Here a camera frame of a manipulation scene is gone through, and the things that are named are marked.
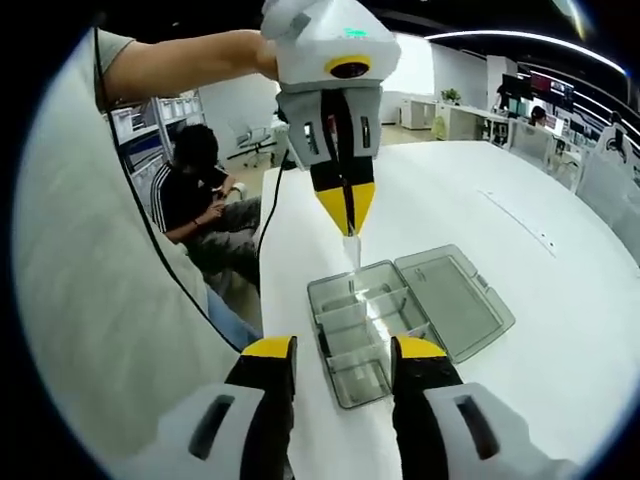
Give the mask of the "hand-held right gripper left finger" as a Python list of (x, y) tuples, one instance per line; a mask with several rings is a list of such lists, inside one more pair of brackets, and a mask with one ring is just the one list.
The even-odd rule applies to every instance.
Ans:
[(222, 383), (164, 415), (126, 479), (282, 479), (294, 426), (297, 338), (260, 339)]

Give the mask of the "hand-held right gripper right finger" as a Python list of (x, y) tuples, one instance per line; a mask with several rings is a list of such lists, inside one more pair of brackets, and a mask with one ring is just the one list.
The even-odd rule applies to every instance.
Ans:
[(392, 424), (404, 479), (563, 479), (565, 462), (531, 441), (525, 419), (465, 383), (436, 344), (390, 343)]

